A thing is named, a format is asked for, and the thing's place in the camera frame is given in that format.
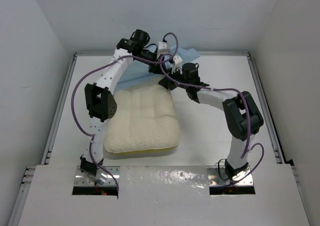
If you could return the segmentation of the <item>cream pillow with yellow edge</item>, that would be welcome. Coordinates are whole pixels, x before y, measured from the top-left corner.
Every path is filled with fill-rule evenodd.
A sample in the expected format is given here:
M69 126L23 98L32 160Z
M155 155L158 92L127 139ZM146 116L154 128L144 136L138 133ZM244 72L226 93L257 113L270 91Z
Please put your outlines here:
M104 148L112 154L172 149L180 126L169 90L157 76L115 92L115 116L106 128Z

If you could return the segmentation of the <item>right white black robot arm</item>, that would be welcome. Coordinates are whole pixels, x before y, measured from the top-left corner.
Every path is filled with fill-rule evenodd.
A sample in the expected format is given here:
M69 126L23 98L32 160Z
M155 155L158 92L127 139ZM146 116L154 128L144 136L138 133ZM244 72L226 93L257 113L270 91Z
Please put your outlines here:
M224 161L226 181L230 185L239 173L246 171L248 153L253 146L251 141L264 124L264 119L248 91L240 92L234 88L212 88L201 81L199 65L185 63L182 68L170 71L160 64L164 78L159 84L169 91L175 88L185 89L188 97L199 103L210 105L224 113L227 128L232 135L229 154Z

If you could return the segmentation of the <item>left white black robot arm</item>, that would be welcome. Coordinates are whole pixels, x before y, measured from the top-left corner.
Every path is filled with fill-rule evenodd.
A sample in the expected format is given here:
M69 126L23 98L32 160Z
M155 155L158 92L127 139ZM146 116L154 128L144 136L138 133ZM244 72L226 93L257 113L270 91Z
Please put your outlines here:
M114 91L122 74L134 61L148 65L152 72L158 72L161 56L170 52L166 39L158 43L154 52L147 49L149 41L149 34L139 29L135 30L130 38L122 38L115 48L111 61L100 67L102 75L95 82L86 84L84 88L85 105L90 117L90 132L82 130L82 133L90 137L90 143L86 152L80 157L80 169L90 176L96 176L100 169L107 171L102 166L103 140L107 123L116 114Z

